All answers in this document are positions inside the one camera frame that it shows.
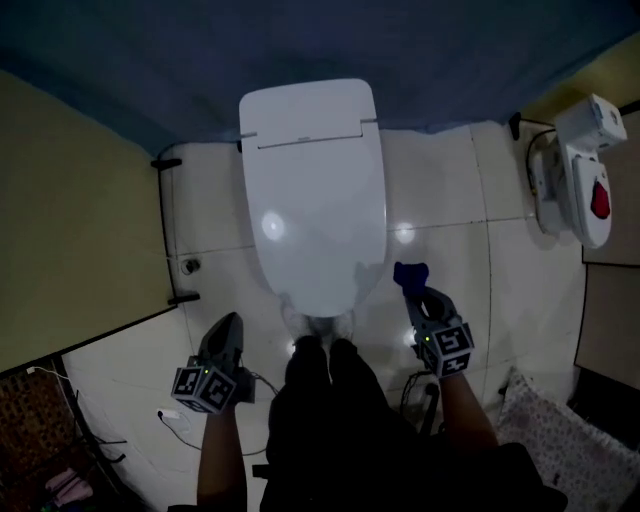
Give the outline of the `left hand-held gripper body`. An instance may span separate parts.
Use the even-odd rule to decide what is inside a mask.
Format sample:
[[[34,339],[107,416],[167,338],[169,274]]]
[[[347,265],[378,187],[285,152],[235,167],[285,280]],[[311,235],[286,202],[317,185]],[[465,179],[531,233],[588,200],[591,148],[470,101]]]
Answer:
[[[190,358],[176,370],[171,397],[194,412],[221,414],[228,406],[255,402],[255,377],[234,362]]]

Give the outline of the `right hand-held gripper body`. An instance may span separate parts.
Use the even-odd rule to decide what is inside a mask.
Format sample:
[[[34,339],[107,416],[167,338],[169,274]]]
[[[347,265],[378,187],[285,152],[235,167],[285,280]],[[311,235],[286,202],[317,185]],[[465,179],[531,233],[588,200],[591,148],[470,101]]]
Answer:
[[[458,375],[467,370],[474,350],[467,323],[438,327],[435,330],[414,330],[417,357],[438,379]]]

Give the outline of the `blue wiping cloth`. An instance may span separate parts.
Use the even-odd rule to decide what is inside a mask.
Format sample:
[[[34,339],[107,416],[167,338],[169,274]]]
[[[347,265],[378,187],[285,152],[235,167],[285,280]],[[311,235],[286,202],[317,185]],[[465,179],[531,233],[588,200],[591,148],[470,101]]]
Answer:
[[[401,288],[404,297],[422,297],[429,273],[429,267],[426,263],[396,262],[393,268],[393,281]]]

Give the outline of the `white toilet lid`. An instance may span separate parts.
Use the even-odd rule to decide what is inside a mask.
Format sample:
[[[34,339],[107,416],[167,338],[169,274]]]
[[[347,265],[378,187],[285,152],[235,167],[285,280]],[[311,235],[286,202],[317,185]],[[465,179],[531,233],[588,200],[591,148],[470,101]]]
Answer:
[[[362,302],[386,257],[380,131],[268,146],[242,141],[254,243],[273,293],[297,312],[335,317]]]

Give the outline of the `person's left forearm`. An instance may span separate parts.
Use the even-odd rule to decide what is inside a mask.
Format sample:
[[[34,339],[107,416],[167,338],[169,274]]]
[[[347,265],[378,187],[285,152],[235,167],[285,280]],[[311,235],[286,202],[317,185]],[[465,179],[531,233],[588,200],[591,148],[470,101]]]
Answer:
[[[208,512],[247,512],[247,481],[234,406],[207,417],[196,501]]]

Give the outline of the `person's right forearm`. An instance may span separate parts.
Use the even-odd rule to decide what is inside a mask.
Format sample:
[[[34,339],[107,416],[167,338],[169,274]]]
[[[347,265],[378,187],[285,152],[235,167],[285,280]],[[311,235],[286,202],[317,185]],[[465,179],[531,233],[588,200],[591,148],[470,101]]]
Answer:
[[[439,381],[445,433],[452,448],[471,456],[499,446],[495,431],[464,374]]]

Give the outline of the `black metal rack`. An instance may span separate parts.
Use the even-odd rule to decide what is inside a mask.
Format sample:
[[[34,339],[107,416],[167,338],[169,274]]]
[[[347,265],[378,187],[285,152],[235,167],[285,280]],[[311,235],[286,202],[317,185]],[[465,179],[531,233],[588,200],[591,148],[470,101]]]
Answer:
[[[123,482],[117,472],[117,469],[119,469],[120,465],[126,460],[126,454],[120,453],[118,456],[112,456],[106,454],[104,451],[104,448],[122,447],[126,442],[109,444],[94,434],[80,407],[80,391],[70,380],[62,357],[53,356],[52,363],[54,368],[61,374],[59,380],[61,381],[65,399],[73,415],[76,429],[79,431],[82,440],[92,455],[95,466],[97,466],[104,475],[104,478],[113,491],[115,502],[117,503],[115,512],[127,512],[130,506],[129,498],[131,489]]]

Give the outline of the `person's dark clothing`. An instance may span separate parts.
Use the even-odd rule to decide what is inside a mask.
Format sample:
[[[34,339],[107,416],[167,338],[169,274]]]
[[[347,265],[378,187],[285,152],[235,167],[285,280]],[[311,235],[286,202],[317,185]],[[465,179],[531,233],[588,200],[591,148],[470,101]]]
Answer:
[[[520,444],[434,446],[388,404],[346,339],[300,337],[269,412],[260,512],[565,512]]]

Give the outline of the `patterned floor mat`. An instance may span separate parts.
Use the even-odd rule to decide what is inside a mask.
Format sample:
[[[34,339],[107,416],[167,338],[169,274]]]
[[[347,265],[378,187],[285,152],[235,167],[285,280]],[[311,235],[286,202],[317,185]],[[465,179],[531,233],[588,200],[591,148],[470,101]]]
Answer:
[[[497,436],[529,452],[542,480],[568,498],[567,512],[620,512],[640,486],[640,453],[590,425],[514,368]]]

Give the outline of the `black floor mat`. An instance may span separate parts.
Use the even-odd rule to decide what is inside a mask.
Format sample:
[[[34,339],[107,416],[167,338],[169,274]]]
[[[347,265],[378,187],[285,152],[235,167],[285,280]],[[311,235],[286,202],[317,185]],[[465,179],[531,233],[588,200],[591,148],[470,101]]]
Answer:
[[[567,405],[589,424],[640,452],[640,390],[581,369]]]

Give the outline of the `pink cloth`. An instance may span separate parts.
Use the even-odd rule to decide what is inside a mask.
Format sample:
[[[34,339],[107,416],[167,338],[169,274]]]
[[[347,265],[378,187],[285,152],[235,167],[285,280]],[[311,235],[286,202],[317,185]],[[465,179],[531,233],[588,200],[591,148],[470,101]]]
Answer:
[[[72,468],[67,468],[47,481],[45,489],[57,507],[89,499],[94,494],[90,484]]]

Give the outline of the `brown woven mat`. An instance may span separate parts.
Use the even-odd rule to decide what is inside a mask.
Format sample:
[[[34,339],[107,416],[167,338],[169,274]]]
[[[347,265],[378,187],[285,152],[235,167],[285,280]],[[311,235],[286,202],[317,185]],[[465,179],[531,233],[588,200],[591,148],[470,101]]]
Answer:
[[[58,378],[19,371],[0,378],[0,488],[11,488],[67,449],[76,429]]]

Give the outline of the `blue backdrop curtain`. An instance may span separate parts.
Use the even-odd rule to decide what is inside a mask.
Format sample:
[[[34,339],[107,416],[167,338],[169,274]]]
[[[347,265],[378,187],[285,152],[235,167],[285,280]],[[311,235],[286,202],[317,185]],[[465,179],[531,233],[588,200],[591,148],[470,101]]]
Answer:
[[[337,78],[384,128],[504,121],[639,31],[640,0],[0,0],[0,69],[156,153]]]

